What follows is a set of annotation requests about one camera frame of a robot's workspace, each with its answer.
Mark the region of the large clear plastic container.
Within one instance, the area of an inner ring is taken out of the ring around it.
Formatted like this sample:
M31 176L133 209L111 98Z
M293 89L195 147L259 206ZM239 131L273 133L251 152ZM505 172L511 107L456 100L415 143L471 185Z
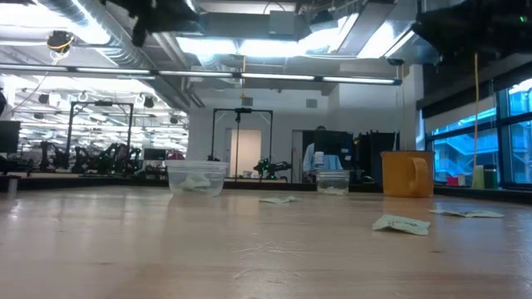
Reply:
M198 193L209 196L217 196L221 193L225 175L229 168L226 162L200 161L200 160L166 160L165 166L168 174L170 191L173 194ZM183 191L179 185L189 175L204 175L211 183L206 191L190 192Z

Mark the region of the silver ventilation duct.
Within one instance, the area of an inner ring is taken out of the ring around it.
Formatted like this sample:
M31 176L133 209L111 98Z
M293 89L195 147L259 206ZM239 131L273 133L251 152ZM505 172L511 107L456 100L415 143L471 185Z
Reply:
M413 36L424 0L353 0L354 13L340 26L330 52L357 59L390 57Z

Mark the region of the light green cup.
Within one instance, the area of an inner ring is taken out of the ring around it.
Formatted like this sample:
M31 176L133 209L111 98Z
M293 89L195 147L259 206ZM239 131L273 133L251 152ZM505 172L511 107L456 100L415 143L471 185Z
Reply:
M473 189L483 189L485 187L484 166L476 165L473 171L472 185Z

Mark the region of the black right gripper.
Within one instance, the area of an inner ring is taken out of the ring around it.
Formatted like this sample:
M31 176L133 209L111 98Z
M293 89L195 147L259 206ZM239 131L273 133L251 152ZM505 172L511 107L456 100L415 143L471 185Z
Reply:
M412 31L440 54L532 54L532 0L464 0L416 15Z

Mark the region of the grey electrical box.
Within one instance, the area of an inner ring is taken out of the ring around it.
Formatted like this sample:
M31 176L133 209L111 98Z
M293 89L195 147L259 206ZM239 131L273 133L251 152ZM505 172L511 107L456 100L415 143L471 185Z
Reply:
M270 11L268 33L270 35L292 36L295 32L295 17L293 12Z

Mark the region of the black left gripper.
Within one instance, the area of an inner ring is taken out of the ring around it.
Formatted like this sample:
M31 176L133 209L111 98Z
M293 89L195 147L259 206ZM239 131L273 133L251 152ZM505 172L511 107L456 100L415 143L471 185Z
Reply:
M200 15L185 0L101 0L102 5L113 3L127 11L130 18L137 18L131 42L143 47L146 39L145 20L150 22L199 21Z

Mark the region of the black equipment rack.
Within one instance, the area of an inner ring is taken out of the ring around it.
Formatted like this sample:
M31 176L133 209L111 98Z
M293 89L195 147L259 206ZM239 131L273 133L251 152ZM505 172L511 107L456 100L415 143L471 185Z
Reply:
M375 183L382 185L382 153L399 149L400 134L369 131L354 138L354 170L356 178L361 182L362 176L374 178Z

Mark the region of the black monitor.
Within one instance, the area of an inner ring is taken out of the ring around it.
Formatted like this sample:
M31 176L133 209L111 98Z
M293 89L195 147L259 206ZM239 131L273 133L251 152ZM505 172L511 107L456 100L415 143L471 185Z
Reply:
M21 122L0 120L0 154L17 152Z

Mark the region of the yellow mug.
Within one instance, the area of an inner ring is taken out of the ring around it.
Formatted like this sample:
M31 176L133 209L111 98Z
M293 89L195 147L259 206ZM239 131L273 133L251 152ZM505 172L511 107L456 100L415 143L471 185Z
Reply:
M431 198L434 194L433 151L381 152L382 185L386 196Z

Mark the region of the small clear plastic container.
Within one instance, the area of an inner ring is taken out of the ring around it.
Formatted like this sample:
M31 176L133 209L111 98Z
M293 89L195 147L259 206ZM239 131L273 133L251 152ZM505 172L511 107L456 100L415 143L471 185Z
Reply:
M347 170L319 170L316 173L317 191L323 194L322 189L333 186L349 191L350 174Z

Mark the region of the dark green cup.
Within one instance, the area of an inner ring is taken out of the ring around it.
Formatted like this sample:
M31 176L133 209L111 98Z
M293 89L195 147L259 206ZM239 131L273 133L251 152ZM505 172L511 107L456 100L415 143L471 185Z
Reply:
M484 175L484 188L485 189L497 189L498 183L498 171L495 164L485 164L483 166Z

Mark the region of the person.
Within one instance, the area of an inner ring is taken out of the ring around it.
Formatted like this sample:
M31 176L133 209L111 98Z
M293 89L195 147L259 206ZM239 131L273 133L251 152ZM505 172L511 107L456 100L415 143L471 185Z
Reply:
M316 165L314 162L314 143L307 146L303 156L303 173L313 174L317 169L343 170L341 161L337 155L324 155L323 163Z

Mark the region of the black gantry frame stand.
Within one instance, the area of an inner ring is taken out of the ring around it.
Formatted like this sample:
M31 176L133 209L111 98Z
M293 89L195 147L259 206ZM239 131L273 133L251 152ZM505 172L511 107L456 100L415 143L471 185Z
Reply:
M125 147L126 152L124 156L124 161L119 163L120 168L119 169L116 168L116 161L119 158L119 154L121 152L121 146L119 144L112 144L107 149L105 149L103 152L101 152L98 157L98 162L97 162L97 166L98 166L97 173L98 174L114 174L116 172L121 174L122 168L127 164L129 160L130 151L131 151L131 130L132 130L133 112L134 112L134 105L131 103L114 103L112 101L105 101L105 100L95 100L95 101L87 101L87 102L73 101L71 103L70 114L69 114L65 156L69 158L70 153L71 153L70 151L71 134L72 134L74 117L78 115L80 112L82 112L88 105L101 106L101 107L112 107L114 105L118 105L118 106L128 106L130 108L130 112L127 114L127 116L129 117L129 124L128 124L127 140L126 140L126 147Z
M269 114L269 148L268 148L268 160L272 159L272 149L273 149L273 111L272 110L257 110L252 109L248 107L239 107L239 108L214 108L212 113L212 125L211 125L211 145L210 145L210 154L214 156L214 143L215 143L215 135L216 135L216 124L217 124L217 116L216 114L219 111L223 112L233 112L236 114L235 122L237 123L237 140L239 140L239 129L240 129L240 122L241 122L241 115L242 114L253 114L253 113L267 113Z

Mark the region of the long ceiling light strip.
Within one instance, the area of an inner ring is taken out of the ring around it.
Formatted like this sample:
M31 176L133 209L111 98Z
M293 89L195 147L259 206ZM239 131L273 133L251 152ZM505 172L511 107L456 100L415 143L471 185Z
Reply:
M247 71L178 71L178 70L150 70L150 69L124 69L109 67L87 66L48 66L0 63L1 72L51 72L54 74L71 73L83 75L109 75L124 76L135 79L146 79L157 76L178 76L214 79L260 79L275 81L304 81L316 83L363 84L379 86L399 86L402 80L395 78L376 78L359 76L315 76L294 74L257 73Z

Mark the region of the black cabinet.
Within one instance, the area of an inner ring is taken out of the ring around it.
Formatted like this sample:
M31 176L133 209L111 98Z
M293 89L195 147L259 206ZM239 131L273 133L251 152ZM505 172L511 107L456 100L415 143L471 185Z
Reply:
M313 133L314 152L322 151L324 155L337 155L341 161L343 170L352 170L352 148L353 137L351 133L326 130L323 126L319 126ZM303 181L305 183L315 183L317 169L313 174L303 174Z

